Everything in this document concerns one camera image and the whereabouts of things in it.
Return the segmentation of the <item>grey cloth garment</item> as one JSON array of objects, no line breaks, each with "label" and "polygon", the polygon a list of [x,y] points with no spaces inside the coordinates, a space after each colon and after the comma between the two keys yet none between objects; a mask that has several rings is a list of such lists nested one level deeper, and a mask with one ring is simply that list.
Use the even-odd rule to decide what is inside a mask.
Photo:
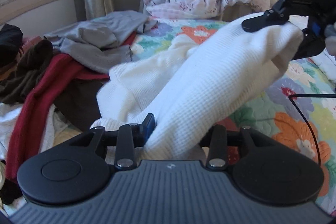
[{"label": "grey cloth garment", "polygon": [[143,34],[157,21],[136,11],[118,11],[77,22],[45,34],[53,46],[80,64],[98,73],[108,73],[118,64],[132,61],[130,46],[125,45],[132,33]]}]

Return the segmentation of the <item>floral quilted bedspread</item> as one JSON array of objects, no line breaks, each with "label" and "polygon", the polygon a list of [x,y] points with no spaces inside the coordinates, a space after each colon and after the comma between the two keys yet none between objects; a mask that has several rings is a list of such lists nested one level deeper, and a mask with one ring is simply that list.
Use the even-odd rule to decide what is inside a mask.
[{"label": "floral quilted bedspread", "polygon": [[[224,22],[162,19],[148,32],[137,34],[131,50],[139,59],[165,51],[178,35],[200,44]],[[228,129],[251,126],[321,163],[325,176],[317,203],[335,215],[335,100],[294,98],[294,94],[332,94],[334,85],[311,59],[293,61],[285,75],[255,99],[222,121]]]}]

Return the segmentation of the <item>cream knit baby cardigan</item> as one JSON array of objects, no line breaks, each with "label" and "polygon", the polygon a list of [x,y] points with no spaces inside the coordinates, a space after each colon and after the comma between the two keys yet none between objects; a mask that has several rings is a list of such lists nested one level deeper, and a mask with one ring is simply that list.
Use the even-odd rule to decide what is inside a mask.
[{"label": "cream knit baby cardigan", "polygon": [[141,159],[200,156],[198,143],[210,127],[281,78],[302,40],[292,23],[249,33],[242,19],[202,44],[178,35],[167,50],[110,69],[97,93],[101,117],[94,125],[116,130],[151,113],[156,127]]}]

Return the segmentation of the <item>dark brown garment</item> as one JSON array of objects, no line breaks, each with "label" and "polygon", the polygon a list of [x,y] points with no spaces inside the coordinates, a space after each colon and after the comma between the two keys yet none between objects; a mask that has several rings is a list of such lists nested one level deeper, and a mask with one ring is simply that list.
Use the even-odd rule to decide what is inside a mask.
[{"label": "dark brown garment", "polygon": [[24,54],[17,68],[9,77],[1,81],[1,102],[5,104],[24,104],[28,94],[44,76],[52,57],[51,43],[38,42]]}]

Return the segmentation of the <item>red garment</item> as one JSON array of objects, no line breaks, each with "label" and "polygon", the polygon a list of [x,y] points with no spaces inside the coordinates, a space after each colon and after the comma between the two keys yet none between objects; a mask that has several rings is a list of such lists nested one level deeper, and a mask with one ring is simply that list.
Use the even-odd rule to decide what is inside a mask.
[{"label": "red garment", "polygon": [[6,157],[6,179],[16,183],[19,167],[39,153],[50,107],[73,79],[106,80],[108,74],[92,71],[65,53],[52,57],[44,76],[28,94],[14,126]]}]

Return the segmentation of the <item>black garment on cushion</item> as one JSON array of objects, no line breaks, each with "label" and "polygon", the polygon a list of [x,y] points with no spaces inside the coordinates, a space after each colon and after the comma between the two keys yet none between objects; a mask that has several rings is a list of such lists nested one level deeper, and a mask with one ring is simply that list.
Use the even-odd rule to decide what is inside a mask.
[{"label": "black garment on cushion", "polygon": [[11,64],[17,57],[23,40],[23,33],[17,26],[4,24],[0,32],[0,66]]}]

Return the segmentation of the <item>pale printed cream garment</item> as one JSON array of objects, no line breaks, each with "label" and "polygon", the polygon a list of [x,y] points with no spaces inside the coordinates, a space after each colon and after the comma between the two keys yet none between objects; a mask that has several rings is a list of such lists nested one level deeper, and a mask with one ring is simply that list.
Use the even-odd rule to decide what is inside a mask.
[{"label": "pale printed cream garment", "polygon": [[1,207],[7,215],[26,200],[18,186],[18,168],[37,153],[51,148],[56,134],[69,125],[55,105],[46,111],[28,104],[1,103]]}]

